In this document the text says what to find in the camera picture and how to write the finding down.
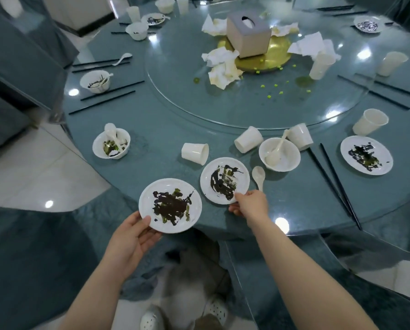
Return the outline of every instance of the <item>person's left hand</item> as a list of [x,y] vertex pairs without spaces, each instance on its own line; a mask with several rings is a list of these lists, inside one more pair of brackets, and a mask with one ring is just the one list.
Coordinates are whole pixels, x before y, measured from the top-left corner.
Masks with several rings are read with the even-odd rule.
[[120,284],[136,270],[148,249],[162,233],[150,228],[150,216],[141,219],[139,211],[132,213],[113,233],[100,266],[112,274]]

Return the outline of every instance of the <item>ceramic spoon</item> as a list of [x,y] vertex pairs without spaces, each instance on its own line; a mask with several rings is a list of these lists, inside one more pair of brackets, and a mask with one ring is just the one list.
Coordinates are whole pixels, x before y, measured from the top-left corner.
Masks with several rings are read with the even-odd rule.
[[270,165],[271,167],[277,165],[280,161],[280,156],[281,156],[281,146],[283,145],[285,138],[288,136],[289,130],[285,130],[283,133],[283,136],[281,137],[281,140],[279,140],[277,147],[269,153],[268,156],[266,156],[266,163]]
[[264,182],[265,177],[266,177],[266,174],[262,167],[256,166],[254,167],[254,169],[252,169],[252,178],[257,183],[259,190],[262,192],[263,192],[263,182]]
[[116,126],[113,123],[107,123],[104,126],[104,132],[107,134],[107,137],[110,140],[113,140],[115,142],[115,145],[118,146],[118,151],[121,153],[121,146],[120,146],[120,141],[118,140],[118,138],[116,137]]
[[121,62],[124,58],[130,58],[130,57],[132,57],[131,53],[124,53],[124,54],[122,55],[122,57],[120,58],[120,60],[117,61],[117,62],[115,62],[114,64],[112,64],[112,66],[117,66],[117,65],[120,64],[120,62]]

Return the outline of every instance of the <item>human hand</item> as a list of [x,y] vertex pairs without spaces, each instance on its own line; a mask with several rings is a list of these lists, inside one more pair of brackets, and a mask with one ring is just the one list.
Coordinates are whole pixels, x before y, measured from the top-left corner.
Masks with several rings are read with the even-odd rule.
[[150,228],[150,216],[141,219],[139,211],[132,213],[110,238],[100,266],[122,284],[144,254],[161,238],[162,233]]
[[259,190],[251,190],[245,195],[235,194],[236,203],[230,204],[229,211],[238,216],[244,216],[248,226],[269,220],[266,195]]

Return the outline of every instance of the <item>human arm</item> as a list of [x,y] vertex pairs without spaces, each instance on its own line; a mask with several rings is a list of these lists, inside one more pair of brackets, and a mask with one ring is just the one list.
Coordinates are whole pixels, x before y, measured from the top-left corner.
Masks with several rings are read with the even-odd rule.
[[143,255],[161,238],[149,228],[150,217],[139,212],[120,224],[104,256],[84,284],[61,323],[60,330],[111,329],[120,290]]
[[263,192],[236,199],[229,211],[246,217],[298,330],[377,330],[356,300],[271,221]]

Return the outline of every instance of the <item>white shoe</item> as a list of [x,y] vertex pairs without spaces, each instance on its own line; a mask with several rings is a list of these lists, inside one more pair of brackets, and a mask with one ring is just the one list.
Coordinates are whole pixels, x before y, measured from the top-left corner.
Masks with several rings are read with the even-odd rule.
[[226,307],[226,303],[219,295],[214,294],[208,299],[203,316],[208,314],[217,317],[222,327],[224,326],[226,319],[228,318],[228,308]]
[[159,307],[151,305],[141,317],[140,330],[164,330],[164,319]]

